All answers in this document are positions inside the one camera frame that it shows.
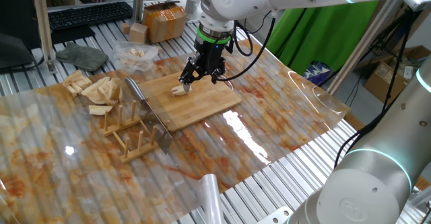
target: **food piece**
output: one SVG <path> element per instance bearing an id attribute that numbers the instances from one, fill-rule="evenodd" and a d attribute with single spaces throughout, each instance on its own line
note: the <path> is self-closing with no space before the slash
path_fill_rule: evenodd
<path id="1" fill-rule="evenodd" d="M 97 89 L 109 81 L 109 77 L 99 79 L 99 81 L 93 83 L 91 86 L 82 91 L 81 95 L 87 96 L 95 104 L 105 104 L 105 101 L 99 96 Z"/>
<path id="2" fill-rule="evenodd" d="M 69 91 L 69 93 L 73 96 L 73 97 L 75 97 L 75 96 L 77 96 L 78 95 L 78 93 L 70 86 L 70 85 L 67 85 L 66 86 L 66 89 Z"/>
<path id="3" fill-rule="evenodd" d="M 76 81 L 75 83 L 77 83 L 82 89 L 86 89 L 88 86 L 93 84 L 93 82 L 85 76 L 83 76 L 82 79 Z"/>
<path id="4" fill-rule="evenodd" d="M 173 87 L 171 90 L 170 90 L 170 92 L 172 93 L 172 95 L 175 97 L 175 96 L 185 96 L 185 95 L 187 95 L 188 93 L 184 90 L 184 88 L 183 88 L 183 86 L 182 85 L 180 85 L 180 86 L 176 86 L 176 87 Z"/>
<path id="5" fill-rule="evenodd" d="M 139 57 L 139 53 L 134 48 L 130 49 L 130 54 L 132 54 L 133 56 Z"/>
<path id="6" fill-rule="evenodd" d="M 90 114 L 103 116 L 105 112 L 108 110 L 110 112 L 112 110 L 112 106 L 88 106 L 90 109 Z"/>
<path id="7" fill-rule="evenodd" d="M 67 78 L 63 81 L 63 86 L 69 85 L 72 82 L 78 81 L 82 79 L 84 76 L 82 75 L 81 70 L 76 70 L 75 72 L 71 73 Z"/>
<path id="8" fill-rule="evenodd" d="M 119 97 L 119 103 L 123 102 L 123 89 L 120 89 L 120 97 Z"/>
<path id="9" fill-rule="evenodd" d="M 77 83 L 73 82 L 70 86 L 76 91 L 76 93 L 82 93 L 82 88 Z"/>
<path id="10" fill-rule="evenodd" d="M 120 59 L 124 65 L 136 65 L 136 61 L 130 59 Z"/>
<path id="11" fill-rule="evenodd" d="M 113 78 L 108 82 L 109 89 L 107 94 L 105 94 L 108 100 L 119 100 L 120 98 L 120 90 L 121 90 L 121 82 L 119 78 Z"/>
<path id="12" fill-rule="evenodd" d="M 81 93 L 95 104 L 115 105 L 123 101 L 123 90 L 119 78 L 105 77 L 89 86 Z"/>
<path id="13" fill-rule="evenodd" d="M 80 70 L 76 70 L 63 81 L 63 86 L 66 87 L 73 97 L 82 93 L 82 91 L 91 84 L 93 84 L 93 82 L 82 75 Z"/>
<path id="14" fill-rule="evenodd" d="M 103 90 L 102 86 L 100 86 L 97 89 L 97 94 L 99 95 L 99 97 L 105 102 L 105 104 L 107 104 L 107 105 L 110 106 L 111 105 L 111 101 L 108 100 L 108 99 L 106 99 L 105 92 L 106 91 Z"/>

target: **clear plastic sheet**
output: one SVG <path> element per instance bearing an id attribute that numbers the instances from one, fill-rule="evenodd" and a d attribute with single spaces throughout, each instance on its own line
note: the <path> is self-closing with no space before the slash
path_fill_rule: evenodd
<path id="1" fill-rule="evenodd" d="M 199 181 L 199 200 L 205 210 L 205 223 L 222 224 L 222 207 L 217 176 L 207 174 Z"/>
<path id="2" fill-rule="evenodd" d="M 187 57 L 108 75 L 141 83 L 181 71 Z M 254 58 L 225 57 L 226 76 Z M 87 98 L 72 98 L 62 85 L 0 98 L 0 222 L 171 223 L 200 205 L 195 190 L 206 174 L 215 174 L 224 192 L 333 128 L 349 110 L 268 52 L 232 86 L 241 104 L 174 133 L 168 155 L 157 149 L 126 165 L 117 141 L 100 132 L 103 116 L 88 114 Z M 123 91 L 127 117 L 134 98 L 125 84 Z M 119 135 L 136 143 L 140 130 Z"/>

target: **plastic bag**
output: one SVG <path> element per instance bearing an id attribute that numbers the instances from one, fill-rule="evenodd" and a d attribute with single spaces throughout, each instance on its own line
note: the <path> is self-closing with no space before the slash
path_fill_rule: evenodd
<path id="1" fill-rule="evenodd" d="M 142 51 L 143 56 L 135 56 L 131 54 L 131 50 L 136 52 Z M 114 48 L 114 58 L 119 59 L 123 65 L 123 69 L 128 73 L 133 73 L 136 70 L 148 71 L 153 65 L 154 58 L 158 54 L 157 46 L 150 46 L 138 42 L 117 42 Z"/>

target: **keyboard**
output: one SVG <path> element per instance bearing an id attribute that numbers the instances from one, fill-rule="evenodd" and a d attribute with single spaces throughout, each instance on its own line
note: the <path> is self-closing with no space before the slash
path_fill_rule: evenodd
<path id="1" fill-rule="evenodd" d="M 48 13 L 48 19 L 52 30 L 62 30 L 76 26 L 131 18 L 132 13 L 132 7 L 126 2 L 115 2 L 51 12 Z"/>

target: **bamboo cutting board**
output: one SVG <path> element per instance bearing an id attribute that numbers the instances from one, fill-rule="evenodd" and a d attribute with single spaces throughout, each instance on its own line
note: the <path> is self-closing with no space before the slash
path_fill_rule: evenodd
<path id="1" fill-rule="evenodd" d="M 180 85 L 181 72 L 140 83 L 142 93 L 170 132 L 176 132 L 241 103 L 236 93 L 211 77 L 192 83 L 192 91 L 173 97 L 170 90 Z"/>

